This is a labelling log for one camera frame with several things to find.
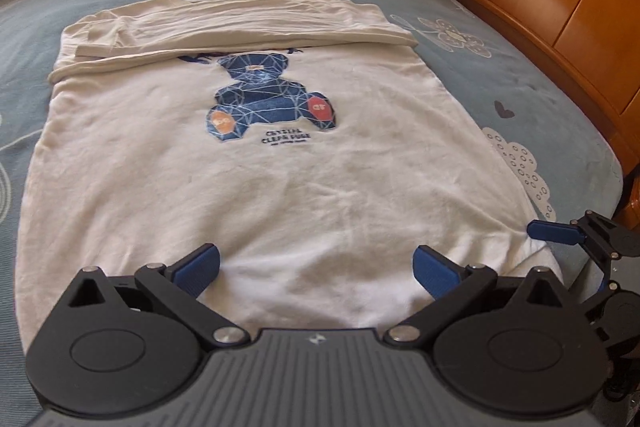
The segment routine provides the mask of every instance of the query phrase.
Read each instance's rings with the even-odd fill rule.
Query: robotic arm
[[[44,406],[31,426],[598,427],[594,397],[640,381],[625,358],[640,340],[640,282],[623,276],[640,235],[590,211],[528,231],[582,245],[601,290],[578,304],[546,267],[498,277],[423,246],[414,275],[436,301],[381,339],[264,329],[251,340],[195,299],[218,274],[213,245],[130,277],[85,267],[27,353]]]

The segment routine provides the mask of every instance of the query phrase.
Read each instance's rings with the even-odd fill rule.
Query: ribbed gray surface
[[[322,335],[325,341],[311,339]],[[46,412],[33,427],[596,427],[587,413],[514,422],[451,396],[416,352],[372,331],[265,331],[253,346],[218,352],[200,378],[159,409],[111,421]]]

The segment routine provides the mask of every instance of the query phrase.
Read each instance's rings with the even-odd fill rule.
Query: blue gripper pad
[[[414,277],[434,299],[440,299],[462,282],[464,269],[433,248],[422,245],[414,252]]]
[[[195,298],[204,292],[219,272],[220,252],[215,245],[207,243],[168,267],[164,276]]]
[[[562,245],[578,245],[585,240],[585,235],[577,225],[550,223],[539,219],[534,219],[527,225],[527,233],[532,239],[561,243]]]

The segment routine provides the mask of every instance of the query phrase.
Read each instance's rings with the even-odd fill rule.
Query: white logo
[[[319,346],[323,342],[326,342],[326,337],[324,335],[322,335],[321,333],[316,333],[314,335],[311,335],[307,340],[310,343],[316,344],[316,346]]]

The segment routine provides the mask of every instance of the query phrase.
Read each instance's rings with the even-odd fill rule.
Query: blue geometric bear print
[[[204,56],[190,61],[207,63]],[[320,130],[335,127],[334,108],[325,95],[306,92],[302,84],[280,76],[289,65],[285,55],[227,55],[218,63],[235,81],[218,90],[216,105],[207,114],[207,130],[219,140],[241,138],[254,123],[296,121],[301,117]]]

